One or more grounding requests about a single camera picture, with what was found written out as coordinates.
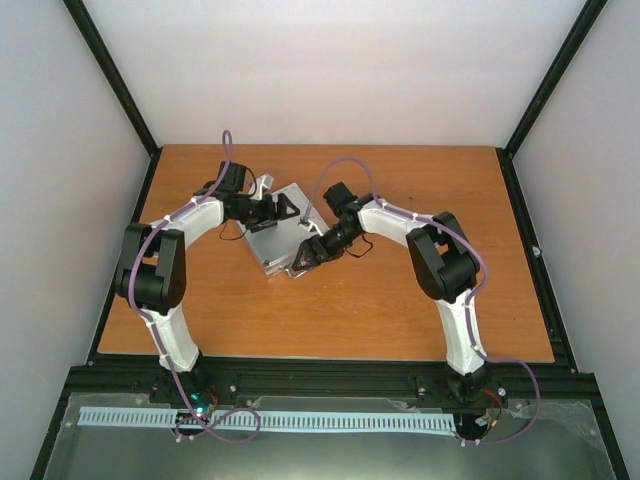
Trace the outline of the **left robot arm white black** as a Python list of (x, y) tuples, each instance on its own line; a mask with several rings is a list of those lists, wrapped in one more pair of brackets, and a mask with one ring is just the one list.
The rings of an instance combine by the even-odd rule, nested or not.
[(194, 368), (200, 350), (182, 307), (188, 247), (228, 220), (260, 231), (299, 214), (300, 209), (284, 192), (272, 195), (258, 184), (248, 194), (240, 185), (211, 181), (177, 211), (152, 223), (133, 222), (126, 227), (115, 291), (143, 320), (160, 365), (178, 372), (172, 388), (184, 401), (197, 402), (208, 390), (207, 376)]

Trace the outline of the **black aluminium frame rail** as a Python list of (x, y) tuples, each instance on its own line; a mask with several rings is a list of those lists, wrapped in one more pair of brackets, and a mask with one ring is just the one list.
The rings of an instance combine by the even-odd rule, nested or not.
[[(488, 405), (488, 391), (504, 389), (509, 400), (588, 400), (601, 407), (595, 377), (565, 364), (491, 365), (482, 385), (458, 394), (441, 362), (366, 362), (205, 357), (179, 378), (190, 395), (217, 395), (240, 406), (263, 396), (388, 398), (412, 406), (456, 411)], [(171, 373), (148, 355), (98, 355), (70, 369), (63, 392), (143, 393), (156, 403), (181, 404)]]

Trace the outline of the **aluminium poker case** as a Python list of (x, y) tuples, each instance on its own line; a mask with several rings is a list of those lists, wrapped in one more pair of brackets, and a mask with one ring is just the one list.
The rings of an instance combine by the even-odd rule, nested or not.
[[(279, 193), (285, 193), (300, 209), (299, 216), (278, 221), (275, 227), (256, 234), (246, 233), (245, 227), (238, 224), (249, 251), (267, 277), (285, 272), (293, 262), (301, 242), (313, 236), (298, 225), (309, 203), (303, 190), (297, 183), (291, 183), (275, 191), (273, 195), (276, 196)], [(309, 215), (321, 216), (315, 207), (311, 208)]]

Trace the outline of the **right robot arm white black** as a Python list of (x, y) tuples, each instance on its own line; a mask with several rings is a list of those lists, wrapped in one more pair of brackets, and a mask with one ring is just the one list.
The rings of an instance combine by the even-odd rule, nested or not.
[(481, 262), (456, 217), (408, 212), (371, 194), (354, 195), (343, 183), (323, 195), (338, 222), (301, 242), (288, 273), (304, 274), (348, 252), (366, 234), (390, 239), (408, 249), (417, 283), (434, 300), (446, 341), (447, 386), (458, 402), (468, 402), (488, 381), (474, 291)]

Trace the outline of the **green lit circuit board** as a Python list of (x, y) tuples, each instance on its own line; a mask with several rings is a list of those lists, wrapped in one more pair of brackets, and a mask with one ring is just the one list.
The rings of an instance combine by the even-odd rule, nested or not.
[(203, 393), (193, 393), (191, 400), (195, 416), (187, 412), (180, 412), (177, 419), (187, 424), (195, 424), (196, 418), (209, 423), (213, 418), (213, 413), (219, 408), (219, 399), (215, 388), (209, 387)]

